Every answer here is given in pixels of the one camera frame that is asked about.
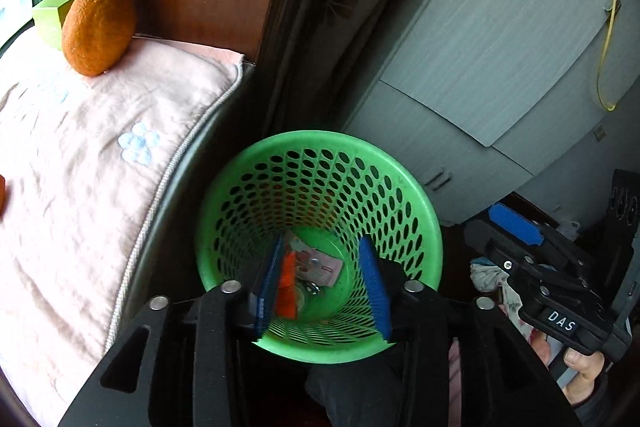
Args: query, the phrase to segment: blue flower pattern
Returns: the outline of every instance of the blue flower pattern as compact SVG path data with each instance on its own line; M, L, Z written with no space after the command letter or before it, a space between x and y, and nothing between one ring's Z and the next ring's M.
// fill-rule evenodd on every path
M143 122L134 124L131 132L126 132L118 138L118 144L122 147L122 159L132 165L149 165L153 159L151 149L159 143L160 135L155 131L149 131Z

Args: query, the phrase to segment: window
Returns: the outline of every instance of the window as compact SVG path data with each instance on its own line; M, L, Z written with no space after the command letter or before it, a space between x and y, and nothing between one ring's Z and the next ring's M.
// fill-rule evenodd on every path
M0 0L0 46L31 19L31 0Z

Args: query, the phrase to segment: green box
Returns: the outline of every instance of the green box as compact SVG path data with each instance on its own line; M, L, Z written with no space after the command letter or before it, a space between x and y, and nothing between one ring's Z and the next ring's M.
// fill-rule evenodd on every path
M38 35L49 46L62 49L62 25L74 0L42 0L33 7Z

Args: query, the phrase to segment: pink blanket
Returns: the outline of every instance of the pink blanket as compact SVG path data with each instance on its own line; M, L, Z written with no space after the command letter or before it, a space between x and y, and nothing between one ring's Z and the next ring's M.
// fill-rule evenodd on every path
M34 28L0 60L0 367L42 427L113 341L164 187L241 61L136 38L88 81Z

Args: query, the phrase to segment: green plastic basket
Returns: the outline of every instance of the green plastic basket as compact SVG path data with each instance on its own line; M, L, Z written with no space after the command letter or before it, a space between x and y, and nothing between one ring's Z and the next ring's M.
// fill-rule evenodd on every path
M442 238L415 179L377 147L344 134L297 131L241 152L210 186L196 237L207 290L236 279L274 231L291 229L344 265L332 288L308 296L297 320L275 318L258 345L302 362L342 363L387 347L374 329L358 267L369 233L382 257L437 289Z

